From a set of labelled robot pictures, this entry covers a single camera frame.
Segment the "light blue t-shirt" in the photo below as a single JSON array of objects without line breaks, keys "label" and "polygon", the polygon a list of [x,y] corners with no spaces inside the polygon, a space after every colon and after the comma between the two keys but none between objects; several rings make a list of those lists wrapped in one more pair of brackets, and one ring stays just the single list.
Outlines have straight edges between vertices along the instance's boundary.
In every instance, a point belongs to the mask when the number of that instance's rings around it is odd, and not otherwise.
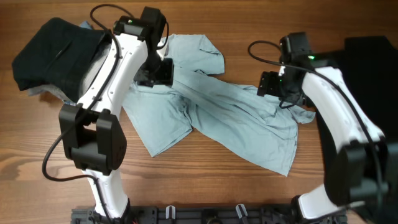
[{"label": "light blue t-shirt", "polygon": [[289,173],[298,125],[312,122],[314,112],[282,109],[278,98],[258,96],[255,86],[219,80],[224,57],[205,35],[171,35],[167,57],[175,65],[172,86],[133,83],[123,101],[151,156],[196,129],[257,166]]}]

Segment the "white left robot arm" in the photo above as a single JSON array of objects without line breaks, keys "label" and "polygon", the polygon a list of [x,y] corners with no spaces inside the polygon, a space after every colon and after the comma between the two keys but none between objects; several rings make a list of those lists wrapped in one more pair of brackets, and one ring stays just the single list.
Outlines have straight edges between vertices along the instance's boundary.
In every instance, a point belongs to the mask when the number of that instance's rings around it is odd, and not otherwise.
[{"label": "white left robot arm", "polygon": [[159,54],[168,28],[164,16],[134,19],[122,16],[111,32],[111,49],[89,90],[75,106],[59,113],[65,157],[82,171],[95,206],[74,209],[72,223],[135,223],[121,183],[120,166],[127,140],[119,123],[122,103],[133,80],[152,87],[171,85],[174,64]]}]

